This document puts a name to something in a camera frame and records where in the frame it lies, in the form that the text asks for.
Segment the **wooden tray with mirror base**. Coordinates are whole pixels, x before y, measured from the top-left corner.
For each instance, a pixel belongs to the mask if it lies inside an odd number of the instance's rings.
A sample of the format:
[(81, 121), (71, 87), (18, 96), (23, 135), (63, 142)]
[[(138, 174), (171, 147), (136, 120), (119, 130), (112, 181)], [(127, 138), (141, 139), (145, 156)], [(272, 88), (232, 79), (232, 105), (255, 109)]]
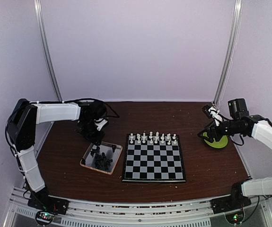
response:
[(99, 146), (91, 143), (82, 156), (79, 165), (100, 173), (112, 175), (123, 147), (102, 141)]

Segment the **black and grey chessboard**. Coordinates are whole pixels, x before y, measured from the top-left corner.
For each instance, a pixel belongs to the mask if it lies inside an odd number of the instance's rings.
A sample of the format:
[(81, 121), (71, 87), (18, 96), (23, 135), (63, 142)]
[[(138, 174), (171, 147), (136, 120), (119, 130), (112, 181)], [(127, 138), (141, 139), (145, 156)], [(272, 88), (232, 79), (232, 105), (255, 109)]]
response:
[(146, 135), (146, 144), (137, 143), (137, 136), (134, 134), (134, 143), (130, 144), (130, 134), (126, 135), (126, 147), (123, 162), (123, 182), (134, 183), (185, 183), (185, 167), (180, 138), (176, 135), (177, 144), (173, 144), (171, 135), (171, 145), (167, 145), (165, 135), (164, 144), (150, 144), (149, 134)]

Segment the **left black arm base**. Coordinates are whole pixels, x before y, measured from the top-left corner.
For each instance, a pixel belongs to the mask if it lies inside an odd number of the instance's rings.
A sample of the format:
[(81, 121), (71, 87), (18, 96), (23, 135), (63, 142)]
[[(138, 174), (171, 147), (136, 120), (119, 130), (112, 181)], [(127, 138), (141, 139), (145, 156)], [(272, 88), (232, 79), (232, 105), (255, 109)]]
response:
[(27, 205), (38, 211), (35, 213), (35, 221), (40, 226), (51, 224), (57, 215), (65, 215), (69, 206), (69, 201), (55, 197), (48, 197), (47, 204), (39, 202), (35, 198), (29, 199)]

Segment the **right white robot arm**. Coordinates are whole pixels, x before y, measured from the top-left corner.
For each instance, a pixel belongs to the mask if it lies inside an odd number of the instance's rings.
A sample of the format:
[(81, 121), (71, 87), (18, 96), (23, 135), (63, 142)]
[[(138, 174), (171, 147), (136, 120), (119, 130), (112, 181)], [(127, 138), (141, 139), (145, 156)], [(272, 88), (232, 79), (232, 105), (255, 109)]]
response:
[(251, 179), (235, 183), (231, 187), (231, 195), (227, 198), (230, 208), (238, 208), (245, 198), (254, 196), (272, 197), (272, 122), (259, 114), (251, 115), (243, 98), (228, 102), (230, 117), (224, 117), (215, 104), (207, 104), (202, 108), (204, 114), (211, 119), (197, 135), (210, 146), (222, 141), (226, 136), (240, 136), (242, 146), (249, 142), (247, 148), (253, 152), (251, 158), (257, 158), (249, 169)]

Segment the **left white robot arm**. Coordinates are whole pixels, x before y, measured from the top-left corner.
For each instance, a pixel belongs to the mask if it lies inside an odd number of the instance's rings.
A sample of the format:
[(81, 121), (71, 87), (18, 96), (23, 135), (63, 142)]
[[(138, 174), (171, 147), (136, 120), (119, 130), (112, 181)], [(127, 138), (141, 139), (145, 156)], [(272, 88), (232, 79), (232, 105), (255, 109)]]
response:
[(19, 99), (5, 126), (7, 142), (18, 159), (29, 188), (45, 188), (35, 157), (36, 127), (45, 122), (76, 121), (78, 132), (88, 141), (100, 145), (108, 125), (106, 103), (91, 98), (71, 101), (36, 101)]

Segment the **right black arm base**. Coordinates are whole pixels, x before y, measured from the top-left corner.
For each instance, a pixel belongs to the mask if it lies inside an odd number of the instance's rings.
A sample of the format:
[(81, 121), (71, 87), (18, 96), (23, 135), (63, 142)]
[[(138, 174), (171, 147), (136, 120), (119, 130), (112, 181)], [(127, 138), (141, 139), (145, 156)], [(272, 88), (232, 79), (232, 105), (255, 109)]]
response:
[(251, 200), (248, 197), (236, 199), (230, 195), (211, 200), (213, 213), (224, 214), (226, 221), (232, 225), (241, 224), (245, 220), (244, 208), (250, 205)]

